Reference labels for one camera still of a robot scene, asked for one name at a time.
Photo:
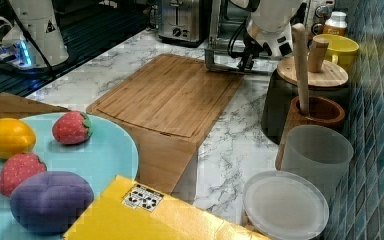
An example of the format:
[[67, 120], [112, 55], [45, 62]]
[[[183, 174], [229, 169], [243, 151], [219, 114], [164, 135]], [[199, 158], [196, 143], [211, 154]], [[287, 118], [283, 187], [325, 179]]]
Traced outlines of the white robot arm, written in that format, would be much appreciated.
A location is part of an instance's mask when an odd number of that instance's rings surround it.
[[303, 0], [229, 0], [247, 11], [249, 16], [242, 24], [246, 30], [245, 49], [239, 55], [238, 68], [251, 70], [253, 60], [262, 51], [274, 59], [286, 57], [293, 52], [293, 37], [290, 20], [296, 15]]

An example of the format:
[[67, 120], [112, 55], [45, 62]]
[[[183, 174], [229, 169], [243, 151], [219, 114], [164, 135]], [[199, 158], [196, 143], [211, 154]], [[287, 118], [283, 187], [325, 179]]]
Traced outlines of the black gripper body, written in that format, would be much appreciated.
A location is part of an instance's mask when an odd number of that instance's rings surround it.
[[244, 35], [243, 42], [245, 48], [238, 64], [238, 68], [241, 72], [244, 72], [246, 69], [251, 70], [254, 64], [253, 60], [258, 58], [259, 54], [263, 51], [262, 46], [248, 33]]

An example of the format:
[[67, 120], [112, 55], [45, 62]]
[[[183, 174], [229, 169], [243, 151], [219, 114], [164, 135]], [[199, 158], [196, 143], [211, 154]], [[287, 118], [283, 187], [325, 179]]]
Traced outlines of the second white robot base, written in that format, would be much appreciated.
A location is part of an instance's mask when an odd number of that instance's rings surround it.
[[15, 13], [12, 29], [3, 44], [14, 46], [13, 66], [40, 69], [56, 66], [69, 58], [55, 19], [52, 0], [9, 0]]

